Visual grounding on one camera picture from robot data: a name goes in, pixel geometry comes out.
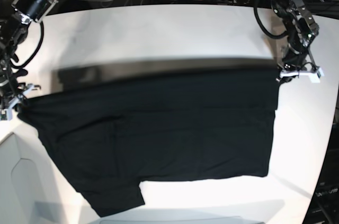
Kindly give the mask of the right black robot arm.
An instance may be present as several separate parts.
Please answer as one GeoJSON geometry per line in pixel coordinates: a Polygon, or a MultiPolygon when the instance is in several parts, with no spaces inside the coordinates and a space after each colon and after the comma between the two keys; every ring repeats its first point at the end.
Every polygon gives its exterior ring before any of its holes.
{"type": "Polygon", "coordinates": [[[18,103],[24,104],[24,92],[28,90],[25,83],[19,83],[18,77],[27,75],[25,67],[37,55],[44,39],[43,18],[52,10],[59,0],[13,0],[14,10],[1,25],[1,112],[5,113],[18,103]],[[22,64],[16,55],[20,45],[28,35],[32,22],[40,25],[40,39],[33,54],[22,64]]]}

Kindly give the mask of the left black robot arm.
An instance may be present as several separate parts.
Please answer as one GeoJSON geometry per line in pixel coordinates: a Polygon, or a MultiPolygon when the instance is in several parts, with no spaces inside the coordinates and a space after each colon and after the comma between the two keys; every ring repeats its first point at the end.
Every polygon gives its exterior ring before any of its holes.
{"type": "Polygon", "coordinates": [[[317,66],[310,45],[319,34],[319,25],[303,0],[270,0],[271,8],[281,20],[285,31],[273,34],[263,25],[258,15],[260,0],[255,0],[253,9],[255,19],[263,33],[274,40],[286,38],[287,45],[282,48],[282,57],[278,66],[279,83],[287,83],[296,77],[308,77],[312,83],[320,83],[324,76],[317,66]]]}

